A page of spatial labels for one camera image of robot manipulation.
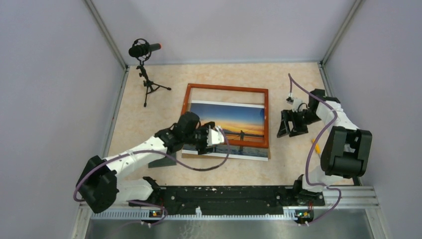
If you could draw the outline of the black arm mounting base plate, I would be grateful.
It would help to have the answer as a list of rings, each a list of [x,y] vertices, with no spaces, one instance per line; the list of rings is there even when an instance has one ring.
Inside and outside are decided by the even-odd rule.
[[[288,206],[323,206],[322,193],[301,195],[292,186],[167,186],[147,203],[162,206],[170,216],[193,215],[196,208],[211,216],[281,215]]]

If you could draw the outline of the yellow handled screwdriver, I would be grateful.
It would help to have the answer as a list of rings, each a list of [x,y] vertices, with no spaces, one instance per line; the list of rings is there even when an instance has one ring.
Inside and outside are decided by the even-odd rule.
[[[312,139],[312,143],[313,143],[313,144],[315,144],[315,148],[314,148],[315,152],[316,152],[318,155],[320,155],[320,154],[321,154],[321,149],[320,149],[320,147],[319,147],[319,144],[316,142],[316,140],[315,140],[315,139]]]

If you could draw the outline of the red wooden photo frame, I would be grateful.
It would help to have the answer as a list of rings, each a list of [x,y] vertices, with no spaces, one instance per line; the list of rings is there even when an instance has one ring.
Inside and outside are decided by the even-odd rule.
[[[181,113],[190,112],[191,101],[257,104],[265,107],[265,136],[263,143],[238,142],[240,146],[269,148],[269,91],[263,88],[189,83]]]

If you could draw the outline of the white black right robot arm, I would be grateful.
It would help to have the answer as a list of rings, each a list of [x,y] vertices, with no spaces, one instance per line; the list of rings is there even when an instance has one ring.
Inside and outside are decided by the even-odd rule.
[[[347,117],[340,100],[328,97],[325,90],[311,91],[308,103],[289,94],[290,110],[281,111],[277,137],[308,133],[308,125],[321,121],[329,130],[320,153],[320,165],[294,182],[292,199],[298,205],[317,199],[325,186],[341,179],[361,177],[366,171],[372,133],[360,129]]]

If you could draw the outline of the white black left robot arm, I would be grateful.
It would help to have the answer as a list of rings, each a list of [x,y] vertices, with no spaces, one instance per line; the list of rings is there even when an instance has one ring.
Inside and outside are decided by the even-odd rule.
[[[95,213],[130,200],[153,206],[160,198],[158,187],[150,179],[125,181],[125,177],[153,161],[170,158],[184,145],[194,146],[199,154],[204,154],[224,142],[223,130],[215,122],[201,124],[198,115],[186,112],[171,127],[159,130],[131,149],[106,158],[90,158],[76,184],[74,200],[86,202]]]

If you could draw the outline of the sunset photo print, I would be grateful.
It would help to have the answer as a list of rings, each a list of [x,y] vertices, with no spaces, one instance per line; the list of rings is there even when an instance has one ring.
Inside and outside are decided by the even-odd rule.
[[[257,104],[191,101],[189,111],[197,114],[202,123],[214,121],[222,127],[230,142],[230,152],[267,151],[268,148],[240,146],[238,142],[263,143],[265,136],[265,107]]]

